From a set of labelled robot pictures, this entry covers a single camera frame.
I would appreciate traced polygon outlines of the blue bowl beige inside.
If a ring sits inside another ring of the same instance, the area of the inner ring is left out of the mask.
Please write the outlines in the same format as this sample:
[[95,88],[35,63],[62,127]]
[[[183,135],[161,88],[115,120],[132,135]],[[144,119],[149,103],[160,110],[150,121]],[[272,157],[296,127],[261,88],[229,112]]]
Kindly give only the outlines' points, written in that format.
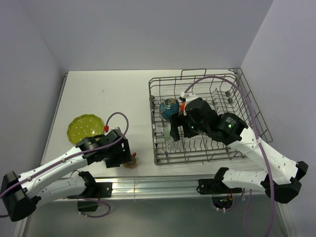
[[159,113],[165,120],[170,120],[172,114],[179,112],[179,102],[175,98],[163,100],[159,105]]

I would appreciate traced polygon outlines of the orange bowl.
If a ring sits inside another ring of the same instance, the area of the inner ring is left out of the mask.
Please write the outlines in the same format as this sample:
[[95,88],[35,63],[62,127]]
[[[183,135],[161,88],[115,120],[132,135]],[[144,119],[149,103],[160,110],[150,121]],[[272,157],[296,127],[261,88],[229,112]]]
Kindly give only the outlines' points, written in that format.
[[186,103],[185,103],[185,102],[183,102],[183,103],[181,104],[181,106],[180,106],[180,111],[184,111],[184,109],[185,109],[185,105],[186,105]]

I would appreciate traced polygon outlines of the small orange mug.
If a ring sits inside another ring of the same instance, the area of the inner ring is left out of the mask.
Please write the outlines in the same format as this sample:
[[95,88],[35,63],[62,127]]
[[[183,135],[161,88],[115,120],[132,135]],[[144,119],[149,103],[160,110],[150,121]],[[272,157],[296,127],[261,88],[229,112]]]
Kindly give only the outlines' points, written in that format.
[[136,153],[133,153],[131,155],[131,161],[124,163],[123,166],[125,168],[129,168],[129,169],[134,168],[136,166],[136,162],[137,162],[136,155],[137,155]]

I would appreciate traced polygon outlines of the clear drinking glass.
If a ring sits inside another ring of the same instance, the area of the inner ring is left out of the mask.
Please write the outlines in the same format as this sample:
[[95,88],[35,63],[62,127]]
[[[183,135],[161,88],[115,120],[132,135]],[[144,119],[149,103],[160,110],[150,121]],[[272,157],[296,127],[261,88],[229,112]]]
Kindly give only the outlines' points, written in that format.
[[175,152],[179,149],[179,142],[178,141],[172,141],[167,143],[167,149],[171,152]]

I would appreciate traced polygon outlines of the yellow-green dotted plate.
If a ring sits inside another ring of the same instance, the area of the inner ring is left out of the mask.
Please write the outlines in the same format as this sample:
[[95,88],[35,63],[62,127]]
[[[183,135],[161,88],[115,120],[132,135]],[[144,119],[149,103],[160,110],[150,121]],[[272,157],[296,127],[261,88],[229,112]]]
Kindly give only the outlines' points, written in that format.
[[84,114],[70,122],[67,137],[70,143],[76,144],[85,137],[93,137],[104,133],[103,120],[94,114]]

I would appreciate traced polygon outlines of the mint green cup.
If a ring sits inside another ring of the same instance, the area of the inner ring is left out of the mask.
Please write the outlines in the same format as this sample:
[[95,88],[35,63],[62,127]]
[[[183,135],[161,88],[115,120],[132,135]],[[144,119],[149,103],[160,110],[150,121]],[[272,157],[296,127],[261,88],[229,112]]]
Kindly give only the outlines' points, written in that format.
[[169,133],[169,132],[167,132],[167,133],[165,134],[165,140],[166,140],[166,142],[170,142],[170,141],[172,140],[172,137],[170,136],[170,133]]

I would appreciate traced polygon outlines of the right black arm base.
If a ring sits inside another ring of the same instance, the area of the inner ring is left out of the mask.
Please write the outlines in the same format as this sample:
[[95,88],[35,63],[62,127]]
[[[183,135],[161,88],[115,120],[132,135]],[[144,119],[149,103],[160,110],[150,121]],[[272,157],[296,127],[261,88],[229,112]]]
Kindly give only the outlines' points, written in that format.
[[239,194],[242,193],[242,188],[229,188],[215,179],[199,179],[196,191],[201,195]]

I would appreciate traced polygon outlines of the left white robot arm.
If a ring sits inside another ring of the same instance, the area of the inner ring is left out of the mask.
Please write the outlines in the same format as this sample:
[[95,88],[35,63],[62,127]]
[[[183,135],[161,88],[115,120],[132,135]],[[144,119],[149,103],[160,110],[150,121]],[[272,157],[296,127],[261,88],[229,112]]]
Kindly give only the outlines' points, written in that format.
[[85,137],[58,158],[31,171],[7,173],[0,190],[7,216],[17,222],[48,202],[95,197],[98,185],[88,171],[80,171],[68,179],[63,177],[101,161],[107,168],[132,161],[128,139],[119,129],[110,130],[105,135]]

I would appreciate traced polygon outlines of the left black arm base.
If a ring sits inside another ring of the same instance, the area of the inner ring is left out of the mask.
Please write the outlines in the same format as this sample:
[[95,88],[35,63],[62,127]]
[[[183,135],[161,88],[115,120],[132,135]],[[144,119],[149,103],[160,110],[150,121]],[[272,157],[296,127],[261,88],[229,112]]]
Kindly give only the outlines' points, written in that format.
[[110,198],[112,196],[112,183],[97,182],[88,185],[78,196],[84,198]]

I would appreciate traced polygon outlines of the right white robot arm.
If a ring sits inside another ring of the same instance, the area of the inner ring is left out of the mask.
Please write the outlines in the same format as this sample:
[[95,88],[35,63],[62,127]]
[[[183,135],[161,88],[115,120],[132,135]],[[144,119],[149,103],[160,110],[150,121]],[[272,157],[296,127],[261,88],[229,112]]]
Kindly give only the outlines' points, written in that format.
[[279,203],[289,203],[298,196],[308,165],[293,161],[276,151],[255,134],[253,129],[233,113],[217,114],[201,98],[185,104],[184,110],[170,116],[170,136],[179,141],[179,127],[184,137],[204,135],[240,152],[260,171],[237,171],[221,167],[212,179],[199,181],[199,192],[205,194],[240,193],[242,189],[264,192]]

